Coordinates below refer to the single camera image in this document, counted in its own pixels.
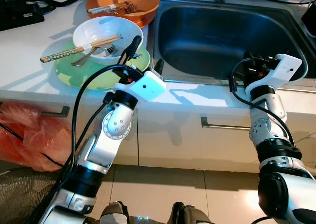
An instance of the white countertop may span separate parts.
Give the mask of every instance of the white countertop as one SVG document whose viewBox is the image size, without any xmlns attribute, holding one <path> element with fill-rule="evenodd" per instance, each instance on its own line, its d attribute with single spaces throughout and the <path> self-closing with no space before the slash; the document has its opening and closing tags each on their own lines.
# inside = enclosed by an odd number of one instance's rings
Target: white countertop
<svg viewBox="0 0 316 224">
<path fill-rule="evenodd" d="M 59 52 L 72 38 L 75 28 L 88 20 L 86 0 L 45 15 L 45 21 L 0 32 L 0 100 L 73 102 L 78 89 L 61 82 L 55 73 L 55 62 L 43 64 L 39 58 Z M 264 0 L 227 0 L 229 3 L 282 7 L 299 18 L 306 7 L 276 4 Z M 148 28 L 143 29 L 145 36 Z M 229 93 L 228 87 L 187 83 L 167 83 L 167 92 L 155 99 L 150 107 L 168 108 L 172 105 L 207 108 L 242 108 Z M 279 91 L 288 112 L 316 114 L 316 94 Z M 89 90 L 86 98 L 100 101 L 103 90 Z"/>
</svg>

